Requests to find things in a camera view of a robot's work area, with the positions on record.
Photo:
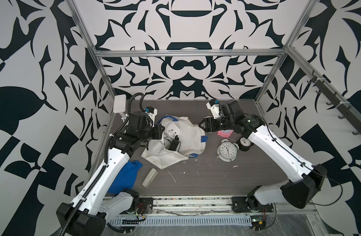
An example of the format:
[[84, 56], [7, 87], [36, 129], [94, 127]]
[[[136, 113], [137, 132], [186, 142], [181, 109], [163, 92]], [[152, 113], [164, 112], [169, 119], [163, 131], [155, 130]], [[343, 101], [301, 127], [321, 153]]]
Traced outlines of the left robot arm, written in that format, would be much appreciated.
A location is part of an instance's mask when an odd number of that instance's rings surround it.
[[104, 198], [118, 173], [142, 143], [162, 139], [165, 128], [155, 122], [156, 115], [157, 110], [153, 107], [133, 112], [117, 133], [109, 135], [104, 160], [92, 178], [69, 204], [62, 203], [56, 211], [61, 236], [100, 236], [106, 225], [119, 214], [136, 213], [139, 194], [134, 190], [125, 188], [109, 200]]

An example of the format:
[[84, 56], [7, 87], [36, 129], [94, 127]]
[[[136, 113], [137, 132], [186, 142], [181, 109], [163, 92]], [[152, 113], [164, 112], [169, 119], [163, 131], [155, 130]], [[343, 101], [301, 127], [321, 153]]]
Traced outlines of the small black alarm clock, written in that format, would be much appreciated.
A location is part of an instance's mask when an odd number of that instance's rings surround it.
[[179, 137], [176, 136], [176, 137], [170, 142], [170, 146], [169, 146], [168, 150], [171, 150], [171, 151], [179, 151], [179, 149], [180, 149], [180, 144], [181, 144], [181, 141], [179, 140]]

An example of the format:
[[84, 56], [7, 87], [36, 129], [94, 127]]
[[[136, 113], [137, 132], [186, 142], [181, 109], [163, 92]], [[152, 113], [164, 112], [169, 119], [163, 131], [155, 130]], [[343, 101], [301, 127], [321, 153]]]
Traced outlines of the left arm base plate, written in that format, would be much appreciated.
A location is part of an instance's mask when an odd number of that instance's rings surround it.
[[154, 198], [151, 197], [144, 197], [144, 198], [140, 197], [134, 199], [131, 207], [128, 210], [123, 211], [121, 214], [149, 213], [153, 209], [153, 202], [154, 202]]

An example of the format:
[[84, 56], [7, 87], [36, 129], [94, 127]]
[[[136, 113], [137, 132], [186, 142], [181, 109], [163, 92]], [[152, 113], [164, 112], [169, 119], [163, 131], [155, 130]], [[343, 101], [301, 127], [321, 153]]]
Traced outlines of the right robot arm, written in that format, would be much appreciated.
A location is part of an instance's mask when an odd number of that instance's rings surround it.
[[199, 123], [202, 130], [206, 133], [233, 130], [263, 150], [287, 176], [282, 183], [254, 188], [247, 195], [247, 210], [277, 203], [303, 209], [321, 190], [327, 169], [321, 164], [313, 165], [293, 151], [269, 129], [264, 118], [245, 114], [236, 100], [220, 104], [212, 99], [206, 107], [211, 116]]

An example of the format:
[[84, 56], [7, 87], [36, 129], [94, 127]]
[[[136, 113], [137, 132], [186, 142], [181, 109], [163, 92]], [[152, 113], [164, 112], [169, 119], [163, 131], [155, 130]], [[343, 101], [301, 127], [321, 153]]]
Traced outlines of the white canvas bag blue handles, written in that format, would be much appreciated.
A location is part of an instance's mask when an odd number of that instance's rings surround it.
[[208, 137], [188, 117], [166, 115], [159, 122], [165, 128], [160, 140], [151, 140], [141, 157], [163, 170], [189, 158], [199, 157]]

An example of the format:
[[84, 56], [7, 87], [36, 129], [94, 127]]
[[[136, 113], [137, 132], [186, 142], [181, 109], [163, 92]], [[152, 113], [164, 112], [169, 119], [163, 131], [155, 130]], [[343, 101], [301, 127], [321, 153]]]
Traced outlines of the pink alarm clock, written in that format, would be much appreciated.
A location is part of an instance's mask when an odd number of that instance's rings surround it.
[[217, 132], [217, 135], [223, 138], [230, 138], [233, 134], [233, 130], [221, 130]]

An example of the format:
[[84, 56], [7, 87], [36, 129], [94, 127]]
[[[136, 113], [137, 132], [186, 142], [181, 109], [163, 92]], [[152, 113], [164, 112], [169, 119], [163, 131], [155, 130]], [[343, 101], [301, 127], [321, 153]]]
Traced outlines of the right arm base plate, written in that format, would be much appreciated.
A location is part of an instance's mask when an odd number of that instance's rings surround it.
[[232, 211], [235, 213], [274, 212], [272, 204], [262, 205], [254, 197], [231, 197]]

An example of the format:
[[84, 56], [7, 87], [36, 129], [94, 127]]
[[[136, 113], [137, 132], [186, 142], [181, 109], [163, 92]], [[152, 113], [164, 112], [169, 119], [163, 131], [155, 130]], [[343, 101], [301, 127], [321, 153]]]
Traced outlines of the white alarm clock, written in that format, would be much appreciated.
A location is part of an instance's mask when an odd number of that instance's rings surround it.
[[217, 148], [217, 157], [223, 162], [230, 163], [236, 159], [238, 150], [238, 144], [230, 142], [229, 139], [223, 139]]

